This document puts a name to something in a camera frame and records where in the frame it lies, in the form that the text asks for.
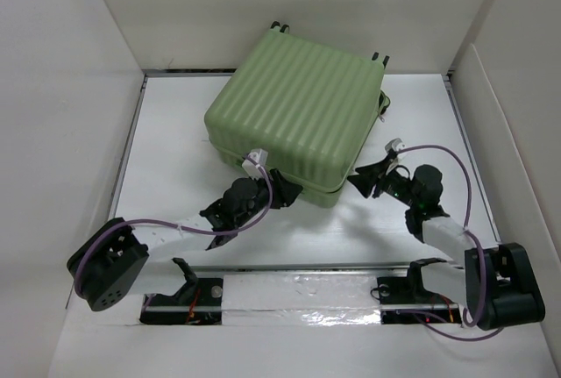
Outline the green suitcase with blue lining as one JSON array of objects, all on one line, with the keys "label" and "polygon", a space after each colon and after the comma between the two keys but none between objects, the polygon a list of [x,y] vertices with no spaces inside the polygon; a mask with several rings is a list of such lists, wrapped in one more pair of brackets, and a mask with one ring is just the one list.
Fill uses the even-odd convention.
[{"label": "green suitcase with blue lining", "polygon": [[226,164],[253,149],[303,187],[301,199],[337,204],[374,123],[391,101],[388,56],[361,57],[291,34],[273,22],[204,114]]}]

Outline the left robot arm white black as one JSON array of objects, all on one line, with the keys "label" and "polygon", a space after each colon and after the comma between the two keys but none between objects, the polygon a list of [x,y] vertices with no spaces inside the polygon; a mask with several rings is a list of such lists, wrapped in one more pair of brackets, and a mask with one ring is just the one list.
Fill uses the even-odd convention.
[{"label": "left robot arm white black", "polygon": [[149,261],[171,260],[184,275],[167,280],[165,294],[183,305],[195,296],[195,276],[177,255],[225,246],[254,227],[270,210],[292,205],[303,186],[277,169],[260,168],[258,176],[242,177],[207,208],[181,222],[113,218],[95,232],[67,261],[78,297],[94,312],[120,302]]}]

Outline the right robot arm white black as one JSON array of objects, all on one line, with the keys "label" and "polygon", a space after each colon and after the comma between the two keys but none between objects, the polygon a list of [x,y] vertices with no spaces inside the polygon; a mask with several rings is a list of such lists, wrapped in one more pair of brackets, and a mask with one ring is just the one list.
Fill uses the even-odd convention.
[{"label": "right robot arm white black", "polygon": [[408,232],[445,254],[444,259],[409,264],[404,282],[408,297],[424,302],[444,296],[484,331],[543,321],[545,303],[525,248],[517,243],[483,246],[440,204],[442,173],[421,165],[412,175],[402,175],[395,158],[389,153],[378,163],[356,168],[347,180],[365,198],[387,194],[405,204]]}]

